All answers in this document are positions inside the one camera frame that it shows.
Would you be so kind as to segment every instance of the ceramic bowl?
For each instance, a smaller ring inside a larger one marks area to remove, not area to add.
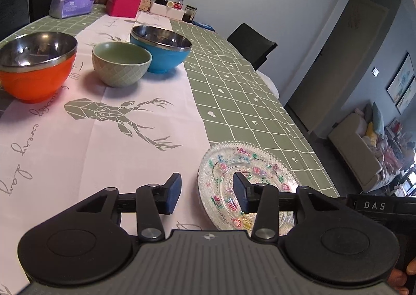
[[[112,87],[129,86],[145,74],[152,61],[146,49],[127,42],[101,43],[92,49],[98,77]]]
[[[64,83],[75,60],[75,37],[61,32],[36,32],[0,49],[0,82],[25,103],[49,99]]]
[[[192,43],[184,36],[149,25],[132,28],[130,43],[144,47],[152,54],[148,71],[153,73],[165,73],[178,66],[192,48]]]

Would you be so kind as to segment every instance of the orange bowl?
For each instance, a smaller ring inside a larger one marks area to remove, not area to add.
[[[76,39],[61,32],[20,36],[0,49],[0,83],[25,103],[47,100],[70,74],[76,49]]]

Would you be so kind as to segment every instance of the gray cushion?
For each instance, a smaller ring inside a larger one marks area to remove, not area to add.
[[[373,108],[370,103],[364,108],[364,119],[366,123],[371,123],[373,121]]]
[[[384,120],[377,104],[373,104],[373,130],[374,133],[382,136],[384,134]]]

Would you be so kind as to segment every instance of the green bowl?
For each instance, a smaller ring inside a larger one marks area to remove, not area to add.
[[[98,77],[112,87],[129,86],[146,73],[152,55],[127,42],[100,43],[92,49],[92,65]]]

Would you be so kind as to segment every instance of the pink box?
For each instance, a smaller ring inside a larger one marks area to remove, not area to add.
[[[136,18],[141,0],[108,0],[106,12],[110,16]]]

